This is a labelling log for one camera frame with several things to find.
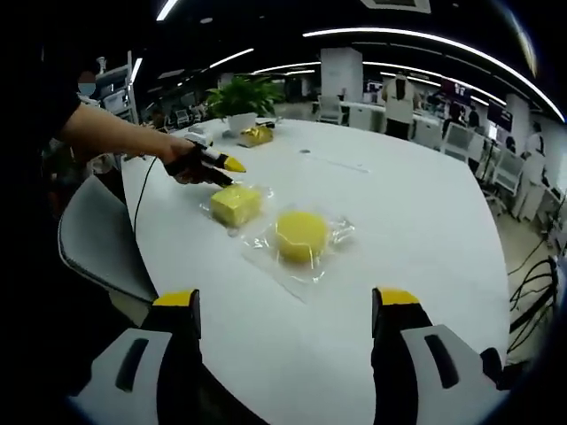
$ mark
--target yellow sponge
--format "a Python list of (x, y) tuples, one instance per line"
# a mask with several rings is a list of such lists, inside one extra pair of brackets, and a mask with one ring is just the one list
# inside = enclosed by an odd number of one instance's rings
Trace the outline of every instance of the yellow sponge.
[(237, 184), (216, 192), (211, 197), (211, 210), (222, 224), (239, 228), (260, 213), (261, 195), (258, 190)]
[(277, 248), (285, 259), (306, 263), (321, 255), (327, 243), (327, 233), (323, 217), (310, 212), (287, 212), (277, 219)]

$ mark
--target hand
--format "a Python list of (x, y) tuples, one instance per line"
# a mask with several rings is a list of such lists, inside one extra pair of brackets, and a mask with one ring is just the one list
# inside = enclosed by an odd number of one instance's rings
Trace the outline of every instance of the hand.
[[(161, 155), (161, 162), (163, 162), (164, 165), (171, 164), (183, 155), (187, 155), (194, 148), (195, 145), (193, 142), (179, 137), (170, 136), (169, 145)], [(199, 184), (206, 181), (204, 171), (204, 166), (198, 161), (193, 166), (174, 176), (174, 178), (181, 184)]]

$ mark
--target ceiling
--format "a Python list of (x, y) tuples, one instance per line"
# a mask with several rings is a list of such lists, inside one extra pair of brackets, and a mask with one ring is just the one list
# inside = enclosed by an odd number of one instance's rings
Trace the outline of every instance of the ceiling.
[[(515, 91), (528, 97), (534, 108), (558, 119), (518, 78), (484, 58), (450, 45), (393, 34), (302, 36), (329, 28), (388, 27), (438, 35), (481, 50), (533, 82), (567, 115), (566, 85), (560, 79), (567, 75), (567, 61), (557, 51), (564, 46), (555, 40), (563, 24), (564, 11), (558, 10), (561, 2), (539, 0), (529, 4), (514, 2), (510, 6), (517, 22), (531, 37), (538, 64), (534, 75), (517, 31), (501, 12), (506, 6), (496, 7), (495, 0), (430, 0), (431, 14), (370, 10), (361, 0), (179, 0), (164, 21), (156, 22), (166, 1), (139, 0), (124, 6), (117, 1), (97, 2), (98, 14), (94, 18), (100, 30), (92, 42), (92, 51), (107, 56), (109, 66), (122, 65), (126, 50), (132, 50), (136, 58), (144, 58), (135, 83), (139, 105), (177, 89), (178, 82), (190, 77), (193, 78), (179, 90), (190, 89), (193, 84), (212, 87), (222, 72), (249, 73), (270, 66), (311, 62), (318, 60), (321, 48), (352, 46), (365, 61), (442, 73), (504, 99)], [(213, 21), (200, 23), (204, 18)], [(249, 48), (254, 48), (254, 52), (207, 69), (212, 63)], [(158, 80), (162, 73), (176, 69), (185, 71)], [(148, 93), (159, 86), (163, 89)]]

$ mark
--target round yellow sponge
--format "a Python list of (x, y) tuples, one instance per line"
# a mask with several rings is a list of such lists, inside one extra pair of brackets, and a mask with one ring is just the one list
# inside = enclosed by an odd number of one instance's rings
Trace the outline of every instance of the round yellow sponge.
[(327, 223), (320, 215), (286, 212), (277, 219), (277, 248), (285, 259), (306, 263), (321, 255), (327, 243), (327, 232)]

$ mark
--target potted plant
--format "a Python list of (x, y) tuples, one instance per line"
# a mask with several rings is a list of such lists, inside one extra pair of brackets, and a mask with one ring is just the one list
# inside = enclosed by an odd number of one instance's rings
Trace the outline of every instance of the potted plant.
[(276, 85), (265, 77), (235, 77), (226, 86), (208, 91), (209, 111), (214, 117), (228, 118), (233, 135), (253, 127), (258, 116), (274, 114), (274, 102), (282, 98)]

